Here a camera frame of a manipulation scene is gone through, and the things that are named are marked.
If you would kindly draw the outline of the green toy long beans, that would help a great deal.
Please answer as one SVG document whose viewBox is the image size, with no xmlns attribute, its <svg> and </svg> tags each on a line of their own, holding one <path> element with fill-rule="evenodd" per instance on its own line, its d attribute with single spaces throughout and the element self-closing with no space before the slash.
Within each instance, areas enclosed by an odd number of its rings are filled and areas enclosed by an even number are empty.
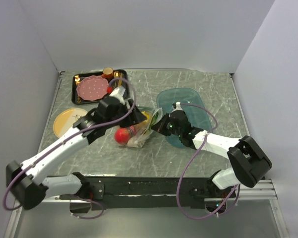
<svg viewBox="0 0 298 238">
<path fill-rule="evenodd" d="M 162 108 L 158 108 L 153 112 L 151 117 L 150 126 L 157 124 L 162 118 Z"/>
</svg>

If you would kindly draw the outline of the red toy apple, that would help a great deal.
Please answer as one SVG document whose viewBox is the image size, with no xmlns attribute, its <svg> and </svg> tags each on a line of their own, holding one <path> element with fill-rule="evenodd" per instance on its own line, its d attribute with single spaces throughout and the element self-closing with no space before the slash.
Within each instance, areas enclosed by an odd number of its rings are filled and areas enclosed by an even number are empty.
<svg viewBox="0 0 298 238">
<path fill-rule="evenodd" d="M 131 134 L 127 128 L 119 128 L 114 135 L 114 139 L 119 144 L 127 144 Z"/>
</svg>

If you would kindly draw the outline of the yellow toy lemon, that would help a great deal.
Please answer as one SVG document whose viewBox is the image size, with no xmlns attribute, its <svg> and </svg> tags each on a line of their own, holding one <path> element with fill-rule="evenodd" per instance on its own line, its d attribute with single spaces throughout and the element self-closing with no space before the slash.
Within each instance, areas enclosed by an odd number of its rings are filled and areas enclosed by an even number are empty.
<svg viewBox="0 0 298 238">
<path fill-rule="evenodd" d="M 146 117 L 144 123 L 150 123 L 153 115 L 152 112 L 142 111 L 142 114 Z"/>
</svg>

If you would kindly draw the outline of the clear polka dot zip bag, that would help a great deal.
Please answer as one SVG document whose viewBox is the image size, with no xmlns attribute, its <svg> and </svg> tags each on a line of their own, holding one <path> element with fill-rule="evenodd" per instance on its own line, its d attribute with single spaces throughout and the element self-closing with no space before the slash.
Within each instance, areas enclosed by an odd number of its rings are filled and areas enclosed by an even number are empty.
<svg viewBox="0 0 298 238">
<path fill-rule="evenodd" d="M 148 112 L 153 112 L 157 109 L 157 108 L 150 108 L 150 107 L 138 107 L 138 109 L 142 112 L 142 111 L 148 111 Z M 150 137 L 150 135 L 152 134 L 152 129 L 150 126 L 150 123 L 144 123 L 141 122 L 139 124 L 127 127 L 127 129 L 129 130 L 130 134 L 131 134 L 131 138 L 136 136 L 136 137 L 145 137 L 146 139 L 148 139 Z"/>
</svg>

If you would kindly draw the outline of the white toy daikon radish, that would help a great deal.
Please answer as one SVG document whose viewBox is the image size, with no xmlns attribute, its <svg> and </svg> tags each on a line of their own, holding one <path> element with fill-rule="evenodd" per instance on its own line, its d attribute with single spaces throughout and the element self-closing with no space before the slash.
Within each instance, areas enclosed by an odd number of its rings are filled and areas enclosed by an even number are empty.
<svg viewBox="0 0 298 238">
<path fill-rule="evenodd" d="M 146 142 L 146 138 L 145 137 L 132 137 L 129 139 L 129 141 L 127 142 L 127 146 L 128 147 L 132 147 L 132 148 L 142 148 Z"/>
</svg>

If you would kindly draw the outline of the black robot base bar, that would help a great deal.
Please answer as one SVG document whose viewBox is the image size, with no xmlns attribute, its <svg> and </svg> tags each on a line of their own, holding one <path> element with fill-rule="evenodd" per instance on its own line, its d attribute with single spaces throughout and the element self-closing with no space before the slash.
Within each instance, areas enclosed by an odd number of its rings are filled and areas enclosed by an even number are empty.
<svg viewBox="0 0 298 238">
<path fill-rule="evenodd" d="M 76 195 L 60 195 L 61 200 L 76 197 L 102 204 L 91 205 L 92 210 L 118 208 L 166 208 L 181 207 L 203 209 L 205 199 L 223 199 L 232 187 L 218 189 L 210 178 L 166 177 L 92 177 L 84 176 L 84 186 Z"/>
</svg>

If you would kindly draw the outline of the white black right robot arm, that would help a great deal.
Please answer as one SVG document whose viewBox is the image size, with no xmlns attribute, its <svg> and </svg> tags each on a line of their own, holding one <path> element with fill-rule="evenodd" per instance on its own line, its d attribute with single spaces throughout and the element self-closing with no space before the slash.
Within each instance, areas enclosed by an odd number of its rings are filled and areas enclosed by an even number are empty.
<svg viewBox="0 0 298 238">
<path fill-rule="evenodd" d="M 151 128 L 164 136 L 177 136 L 188 148 L 201 148 L 229 160 L 229 169 L 220 170 L 210 178 L 207 191 L 212 197 L 221 196 L 234 185 L 253 188 L 272 168 L 272 162 L 252 137 L 224 137 L 194 127 L 182 110 L 166 113 Z"/>
</svg>

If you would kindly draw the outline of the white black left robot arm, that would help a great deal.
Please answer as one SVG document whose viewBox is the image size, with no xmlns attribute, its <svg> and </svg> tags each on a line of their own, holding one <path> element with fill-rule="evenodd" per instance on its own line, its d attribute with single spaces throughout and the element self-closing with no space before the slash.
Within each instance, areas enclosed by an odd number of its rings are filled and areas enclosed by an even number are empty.
<svg viewBox="0 0 298 238">
<path fill-rule="evenodd" d="M 106 96 L 40 153 L 20 164 L 16 161 L 9 163 L 6 167 L 7 193 L 12 193 L 25 210 L 56 195 L 68 194 L 88 201 L 92 191 L 89 181 L 81 173 L 53 178 L 49 174 L 69 156 L 102 137 L 107 129 L 130 127 L 146 119 L 132 99 Z"/>
</svg>

